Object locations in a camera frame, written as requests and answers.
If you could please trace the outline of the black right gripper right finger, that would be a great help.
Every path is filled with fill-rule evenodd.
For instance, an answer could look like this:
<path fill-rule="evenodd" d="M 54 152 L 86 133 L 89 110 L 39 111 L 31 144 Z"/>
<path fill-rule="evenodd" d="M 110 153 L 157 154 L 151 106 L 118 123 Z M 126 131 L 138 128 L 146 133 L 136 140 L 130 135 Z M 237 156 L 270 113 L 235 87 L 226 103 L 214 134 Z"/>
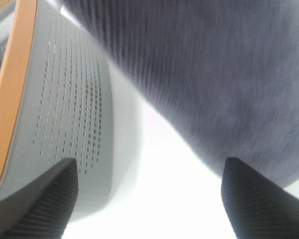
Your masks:
<path fill-rule="evenodd" d="M 299 199 L 242 160 L 225 161 L 221 198 L 238 239 L 299 239 Z"/>

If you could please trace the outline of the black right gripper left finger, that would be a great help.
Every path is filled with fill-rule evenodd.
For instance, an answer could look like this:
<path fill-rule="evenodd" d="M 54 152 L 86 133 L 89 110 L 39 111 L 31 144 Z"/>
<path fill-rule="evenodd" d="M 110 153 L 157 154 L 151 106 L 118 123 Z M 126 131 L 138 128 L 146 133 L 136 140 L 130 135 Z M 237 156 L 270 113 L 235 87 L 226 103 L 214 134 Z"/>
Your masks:
<path fill-rule="evenodd" d="M 77 161 L 64 158 L 0 201 L 0 239 L 62 238 L 77 197 Z"/>

